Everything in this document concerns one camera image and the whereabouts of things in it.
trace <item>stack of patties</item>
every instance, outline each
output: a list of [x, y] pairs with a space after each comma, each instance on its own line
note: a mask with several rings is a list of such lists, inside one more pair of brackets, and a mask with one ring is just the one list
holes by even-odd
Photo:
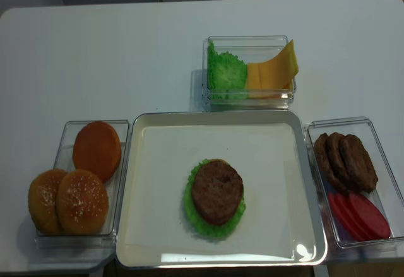
[[321, 173], [338, 192], [371, 192], [379, 180], [371, 158], [355, 135], [320, 135], [314, 153]]
[[184, 209], [201, 235], [228, 236], [246, 209], [240, 175], [224, 160], [203, 160], [188, 178]]

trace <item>clear plastic container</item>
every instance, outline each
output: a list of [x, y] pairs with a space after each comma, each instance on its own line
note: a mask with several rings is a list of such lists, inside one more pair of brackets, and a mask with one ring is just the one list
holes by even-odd
[[[309, 150], [309, 159], [313, 168], [313, 176], [318, 190], [320, 204], [324, 205], [321, 209], [323, 212], [323, 220], [327, 231], [327, 220], [330, 222], [328, 231], [333, 233], [337, 246], [342, 249], [351, 247], [364, 247], [368, 245], [380, 245], [384, 248], [389, 248], [390, 242], [395, 242], [404, 239], [404, 200], [397, 186], [394, 175], [390, 169], [376, 131], [372, 122], [366, 117], [356, 117], [349, 119], [334, 119], [329, 121], [316, 121], [309, 124], [305, 128], [307, 149]], [[348, 232], [341, 226], [340, 222], [334, 217], [328, 202], [327, 194], [336, 192], [328, 181], [321, 175], [316, 158], [314, 156], [314, 142], [322, 133], [328, 135], [333, 132], [338, 132], [344, 135], [356, 135], [369, 153], [369, 156], [374, 165], [377, 177], [376, 189], [370, 194], [364, 196], [370, 200], [378, 210], [387, 219], [391, 235], [389, 239], [372, 240], [357, 242]]]
[[246, 64], [274, 58], [287, 44], [286, 36], [209, 37], [203, 42], [203, 103], [207, 109], [287, 109], [294, 100], [296, 82], [281, 90], [218, 90], [211, 89], [208, 79], [208, 44], [212, 41], [220, 54], [237, 55]]
[[[54, 168], [61, 168], [68, 172], [75, 170], [72, 159], [74, 141], [79, 131], [90, 122], [91, 121], [70, 121], [64, 126]], [[105, 183], [109, 198], [109, 210], [101, 231], [93, 235], [50, 236], [44, 235], [37, 230], [35, 241], [39, 249], [56, 247], [104, 248], [115, 246], [118, 231], [117, 224], [121, 211], [126, 176], [126, 165], [128, 162], [130, 126], [128, 121], [105, 122], [109, 123], [119, 136], [122, 157], [114, 175]]]

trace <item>meat patty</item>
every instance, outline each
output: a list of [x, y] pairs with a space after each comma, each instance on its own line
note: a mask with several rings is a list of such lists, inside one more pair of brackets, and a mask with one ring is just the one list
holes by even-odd
[[358, 191], [358, 187], [348, 174], [345, 163], [340, 153], [340, 140], [345, 136], [340, 133], [333, 133], [326, 140], [326, 150], [328, 160], [334, 171], [335, 176], [350, 190]]
[[347, 193], [347, 187], [334, 175], [334, 171], [331, 168], [330, 161], [328, 160], [326, 152], [326, 140], [328, 135], [326, 133], [320, 135], [314, 143], [314, 154], [316, 155], [317, 163], [321, 173], [326, 180], [340, 193]]
[[363, 191], [372, 192], [379, 179], [360, 139], [355, 135], [346, 135], [340, 141], [340, 152], [352, 180]]
[[203, 219], [212, 225], [223, 225], [234, 216], [243, 192], [236, 170], [223, 160], [212, 160], [198, 170], [192, 199]]

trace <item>tomato slice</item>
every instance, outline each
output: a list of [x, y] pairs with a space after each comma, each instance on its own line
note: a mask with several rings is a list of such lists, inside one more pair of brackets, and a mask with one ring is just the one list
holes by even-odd
[[348, 198], [346, 198], [342, 194], [337, 194], [335, 196], [335, 202], [337, 206], [340, 208], [342, 215], [349, 221], [349, 223], [356, 229], [358, 233], [365, 239], [365, 240], [373, 240], [374, 238], [372, 235], [367, 232], [362, 226], [358, 223], [357, 218], [352, 213], [351, 207], [348, 203]]
[[382, 213], [364, 196], [349, 193], [348, 203], [357, 222], [373, 239], [385, 239], [390, 236], [390, 226]]
[[336, 202], [336, 196], [333, 193], [328, 193], [328, 202], [330, 203], [331, 210], [336, 216], [336, 219], [342, 224], [352, 238], [356, 241], [366, 241], [366, 238], [356, 229], [352, 221], [347, 219], [347, 216], [342, 213], [340, 206]]

